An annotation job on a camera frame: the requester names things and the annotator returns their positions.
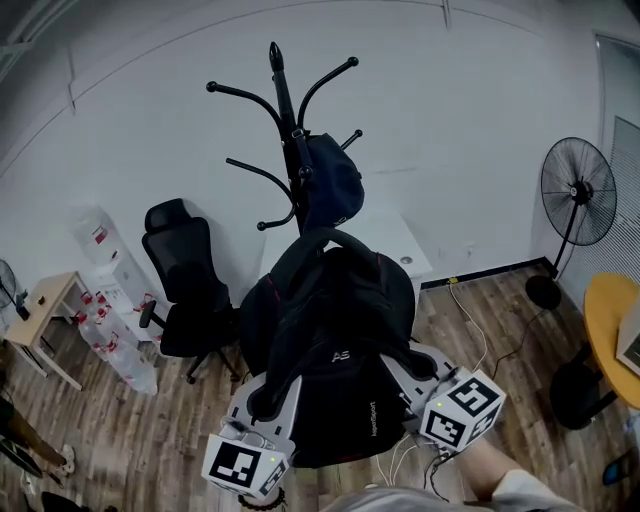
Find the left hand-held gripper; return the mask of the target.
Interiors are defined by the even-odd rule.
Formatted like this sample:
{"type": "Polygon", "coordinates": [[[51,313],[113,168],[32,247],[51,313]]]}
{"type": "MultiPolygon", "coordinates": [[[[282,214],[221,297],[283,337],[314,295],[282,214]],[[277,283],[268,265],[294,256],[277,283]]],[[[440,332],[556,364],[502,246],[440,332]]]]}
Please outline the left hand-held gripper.
{"type": "Polygon", "coordinates": [[[271,500],[289,469],[301,377],[280,387],[264,373],[234,394],[221,430],[208,438],[201,476],[242,498],[271,500]]]}

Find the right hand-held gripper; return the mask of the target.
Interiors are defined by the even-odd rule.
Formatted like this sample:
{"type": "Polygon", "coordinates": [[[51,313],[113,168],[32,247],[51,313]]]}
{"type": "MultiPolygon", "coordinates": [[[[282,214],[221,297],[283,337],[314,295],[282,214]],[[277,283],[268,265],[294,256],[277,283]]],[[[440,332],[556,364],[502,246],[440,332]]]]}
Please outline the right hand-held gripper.
{"type": "Polygon", "coordinates": [[[456,366],[435,347],[412,342],[408,363],[382,355],[404,405],[407,433],[464,451],[493,427],[506,394],[483,371],[456,366]]]}

